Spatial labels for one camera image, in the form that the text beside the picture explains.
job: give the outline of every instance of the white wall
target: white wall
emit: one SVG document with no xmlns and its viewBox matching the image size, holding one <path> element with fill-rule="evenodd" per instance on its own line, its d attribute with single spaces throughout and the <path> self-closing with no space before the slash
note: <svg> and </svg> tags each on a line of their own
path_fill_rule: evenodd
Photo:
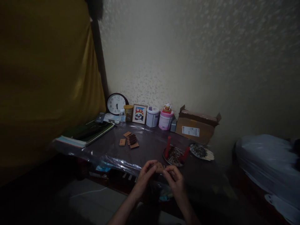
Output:
<svg viewBox="0 0 300 225">
<path fill-rule="evenodd" d="M 99 25 L 109 91 L 130 104 L 171 102 L 177 117 L 184 104 L 220 112 L 210 149 L 226 167 L 239 137 L 299 134 L 297 8 L 297 1 L 106 0 Z"/>
</svg>

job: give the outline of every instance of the cardboard box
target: cardboard box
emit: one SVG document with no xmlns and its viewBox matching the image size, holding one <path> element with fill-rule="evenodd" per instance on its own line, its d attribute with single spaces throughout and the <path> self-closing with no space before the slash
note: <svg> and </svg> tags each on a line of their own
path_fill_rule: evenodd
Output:
<svg viewBox="0 0 300 225">
<path fill-rule="evenodd" d="M 213 117 L 188 111 L 184 105 L 180 108 L 175 133 L 201 144 L 208 144 L 221 118 L 220 113 Z"/>
</svg>

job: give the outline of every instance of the green book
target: green book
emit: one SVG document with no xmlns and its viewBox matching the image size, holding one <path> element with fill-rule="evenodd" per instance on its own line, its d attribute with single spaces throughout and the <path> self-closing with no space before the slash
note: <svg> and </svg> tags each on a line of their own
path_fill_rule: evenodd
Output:
<svg viewBox="0 0 300 225">
<path fill-rule="evenodd" d="M 99 137 L 104 135 L 107 131 L 111 130 L 114 126 L 114 123 L 110 122 L 104 122 L 103 124 L 101 123 L 96 123 L 94 121 L 91 121 L 87 124 L 80 125 L 77 127 L 74 127 L 72 129 L 66 130 L 62 136 L 57 138 L 57 141 L 61 141 L 67 144 L 75 145 L 77 147 L 86 147 L 90 143 L 94 142 L 97 140 Z M 76 136 L 81 136 L 85 132 L 89 132 L 91 129 L 99 129 L 96 133 L 83 137 L 83 138 L 74 138 Z"/>
</svg>

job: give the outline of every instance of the framed picture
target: framed picture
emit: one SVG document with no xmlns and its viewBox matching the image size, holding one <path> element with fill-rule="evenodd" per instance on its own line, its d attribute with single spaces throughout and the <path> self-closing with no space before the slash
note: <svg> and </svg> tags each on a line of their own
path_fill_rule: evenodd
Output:
<svg viewBox="0 0 300 225">
<path fill-rule="evenodd" d="M 145 124 L 147 116 L 147 106 L 133 105 L 132 122 Z"/>
</svg>

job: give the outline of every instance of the clock face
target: clock face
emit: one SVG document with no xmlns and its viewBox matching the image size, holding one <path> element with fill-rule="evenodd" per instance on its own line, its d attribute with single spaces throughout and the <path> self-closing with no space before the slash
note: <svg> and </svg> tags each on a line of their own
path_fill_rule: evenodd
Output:
<svg viewBox="0 0 300 225">
<path fill-rule="evenodd" d="M 119 115 L 120 109 L 123 109 L 127 104 L 127 99 L 118 93 L 112 94 L 107 100 L 107 108 L 114 115 Z"/>
</svg>

